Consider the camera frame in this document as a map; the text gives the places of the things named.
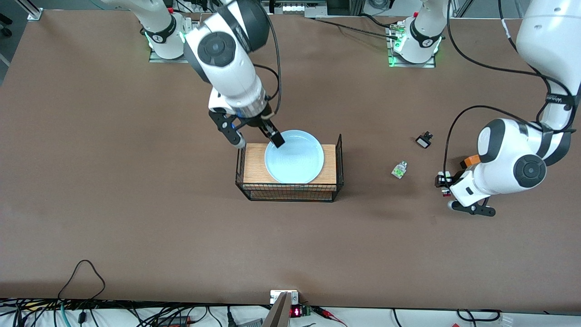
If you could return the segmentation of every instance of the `black metal basket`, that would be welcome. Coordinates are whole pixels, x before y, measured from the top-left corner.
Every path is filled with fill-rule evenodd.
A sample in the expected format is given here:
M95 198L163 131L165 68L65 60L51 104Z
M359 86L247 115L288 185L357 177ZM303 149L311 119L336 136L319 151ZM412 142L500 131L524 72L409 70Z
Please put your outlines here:
M243 148L238 150L236 186L251 201L333 202L345 184L343 180L342 145L340 134L335 146L335 166L337 170L335 184L244 183L246 149Z

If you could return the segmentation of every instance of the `blue plate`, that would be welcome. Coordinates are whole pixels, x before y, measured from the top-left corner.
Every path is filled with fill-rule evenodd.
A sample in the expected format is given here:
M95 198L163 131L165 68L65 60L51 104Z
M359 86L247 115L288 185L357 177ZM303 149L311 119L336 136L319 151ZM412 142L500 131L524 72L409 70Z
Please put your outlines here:
M287 130L281 134L285 144L277 149L270 142L264 153L264 164L270 176L283 184L310 183L323 169L325 155L321 143L301 130Z

